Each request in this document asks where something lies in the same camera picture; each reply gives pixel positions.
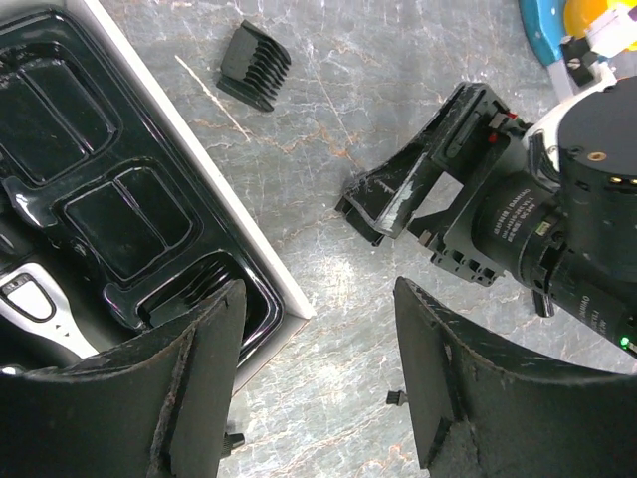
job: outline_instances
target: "white plastic part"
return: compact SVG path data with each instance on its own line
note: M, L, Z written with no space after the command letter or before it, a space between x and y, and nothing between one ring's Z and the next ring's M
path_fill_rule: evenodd
M606 10L586 29L591 51L613 58L637 42L637 22L630 17L630 8L617 4Z

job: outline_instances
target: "camera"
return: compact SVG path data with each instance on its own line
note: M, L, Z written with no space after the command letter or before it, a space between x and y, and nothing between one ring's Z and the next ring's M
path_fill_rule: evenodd
M557 304L637 358L634 105L637 78L625 79L544 131L487 85L461 84L336 208L373 245L406 228L434 265L465 281L489 287L509 271L540 315ZM548 136L557 138L551 150ZM414 218L443 173L462 189L446 210Z

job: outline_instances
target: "black comb attachment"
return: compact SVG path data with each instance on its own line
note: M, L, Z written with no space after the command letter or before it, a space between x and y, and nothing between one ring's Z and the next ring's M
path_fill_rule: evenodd
M286 49L244 20L221 62L217 88L261 112L271 112L292 61Z

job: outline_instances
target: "gray marble table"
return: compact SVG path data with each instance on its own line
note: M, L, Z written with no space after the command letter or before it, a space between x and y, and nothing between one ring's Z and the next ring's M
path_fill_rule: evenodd
M399 275L527 347L637 371L568 315L535 317L512 280L464 284L431 266L407 234L372 249L333 210L343 182L391 156L459 81L488 82L528 120L555 104L515 0L102 1L318 310L234 399L230 417L248 443L222 461L220 477L427 476L408 408L384 406L387 389L403 386ZM214 87L243 19L293 59L268 115ZM442 181L425 207L444 207L456 191Z

